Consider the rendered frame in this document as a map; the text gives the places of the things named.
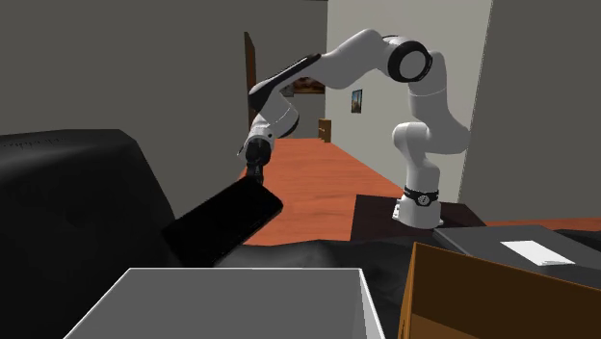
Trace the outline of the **black sofa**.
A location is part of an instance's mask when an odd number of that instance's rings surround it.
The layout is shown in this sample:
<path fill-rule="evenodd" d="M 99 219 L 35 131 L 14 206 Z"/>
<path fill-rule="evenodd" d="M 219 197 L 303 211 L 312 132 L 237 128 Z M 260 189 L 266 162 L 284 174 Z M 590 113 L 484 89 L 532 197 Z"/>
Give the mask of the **black sofa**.
<path fill-rule="evenodd" d="M 211 268 L 181 265 L 176 218 L 138 144 L 119 130 L 0 136 L 0 339 L 65 339 L 130 269 L 360 269 L 397 339 L 417 242 L 248 241 Z"/>

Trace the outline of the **brown cardboard box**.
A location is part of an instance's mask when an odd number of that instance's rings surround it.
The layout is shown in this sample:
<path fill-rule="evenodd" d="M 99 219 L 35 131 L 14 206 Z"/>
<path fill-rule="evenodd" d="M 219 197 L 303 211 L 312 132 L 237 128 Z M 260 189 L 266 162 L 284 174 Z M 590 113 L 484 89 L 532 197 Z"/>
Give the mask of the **brown cardboard box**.
<path fill-rule="evenodd" d="M 601 290 L 416 243 L 397 339 L 601 339 Z"/>

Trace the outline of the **grey box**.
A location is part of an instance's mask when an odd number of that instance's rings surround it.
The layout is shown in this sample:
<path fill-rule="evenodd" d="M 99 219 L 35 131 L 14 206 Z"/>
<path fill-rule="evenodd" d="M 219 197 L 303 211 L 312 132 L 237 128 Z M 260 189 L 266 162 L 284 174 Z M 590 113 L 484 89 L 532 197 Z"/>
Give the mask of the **grey box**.
<path fill-rule="evenodd" d="M 65 339 L 385 339 L 360 269 L 130 269 Z"/>

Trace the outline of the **brown door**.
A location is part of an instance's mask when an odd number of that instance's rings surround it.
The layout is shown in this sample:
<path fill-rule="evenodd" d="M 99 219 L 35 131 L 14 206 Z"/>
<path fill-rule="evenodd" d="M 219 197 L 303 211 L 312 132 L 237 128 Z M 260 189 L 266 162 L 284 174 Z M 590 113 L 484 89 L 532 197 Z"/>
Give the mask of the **brown door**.
<path fill-rule="evenodd" d="M 255 47 L 249 32 L 244 31 L 247 91 L 256 84 Z"/>

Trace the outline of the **wide landscape wall picture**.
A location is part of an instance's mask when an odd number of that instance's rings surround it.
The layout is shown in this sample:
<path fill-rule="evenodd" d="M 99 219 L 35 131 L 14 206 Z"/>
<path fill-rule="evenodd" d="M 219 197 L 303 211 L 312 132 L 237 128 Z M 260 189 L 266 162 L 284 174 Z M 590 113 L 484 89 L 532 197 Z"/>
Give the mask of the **wide landscape wall picture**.
<path fill-rule="evenodd" d="M 293 83 L 293 89 L 298 94 L 324 94 L 326 91 L 324 84 L 310 77 L 297 79 Z"/>

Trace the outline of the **dark robot stand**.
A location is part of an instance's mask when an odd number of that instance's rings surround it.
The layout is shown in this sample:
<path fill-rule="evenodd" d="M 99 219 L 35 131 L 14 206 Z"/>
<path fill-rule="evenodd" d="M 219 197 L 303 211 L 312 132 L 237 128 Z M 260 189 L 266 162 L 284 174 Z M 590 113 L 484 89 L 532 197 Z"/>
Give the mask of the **dark robot stand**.
<path fill-rule="evenodd" d="M 357 195 L 353 211 L 351 241 L 398 237 L 431 237 L 432 230 L 418 229 L 392 219 L 396 199 L 387 196 Z M 478 227 L 485 223 L 465 204 L 441 203 L 441 228 Z"/>

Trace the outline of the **black tablet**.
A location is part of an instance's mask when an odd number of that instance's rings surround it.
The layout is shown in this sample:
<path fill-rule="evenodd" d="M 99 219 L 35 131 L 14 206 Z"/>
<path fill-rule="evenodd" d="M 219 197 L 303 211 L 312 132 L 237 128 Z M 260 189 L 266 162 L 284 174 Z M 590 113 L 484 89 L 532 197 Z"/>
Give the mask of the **black tablet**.
<path fill-rule="evenodd" d="M 282 209 L 280 198 L 243 177 L 170 223 L 162 235 L 182 266 L 211 268 Z"/>

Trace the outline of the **dark grey book white label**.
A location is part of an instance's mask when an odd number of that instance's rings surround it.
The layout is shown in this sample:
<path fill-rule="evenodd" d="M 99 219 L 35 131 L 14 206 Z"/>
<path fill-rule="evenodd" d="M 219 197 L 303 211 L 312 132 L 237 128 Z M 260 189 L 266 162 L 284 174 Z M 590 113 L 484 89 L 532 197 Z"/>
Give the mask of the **dark grey book white label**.
<path fill-rule="evenodd" d="M 542 225 L 438 228 L 445 248 L 601 290 L 601 231 Z"/>

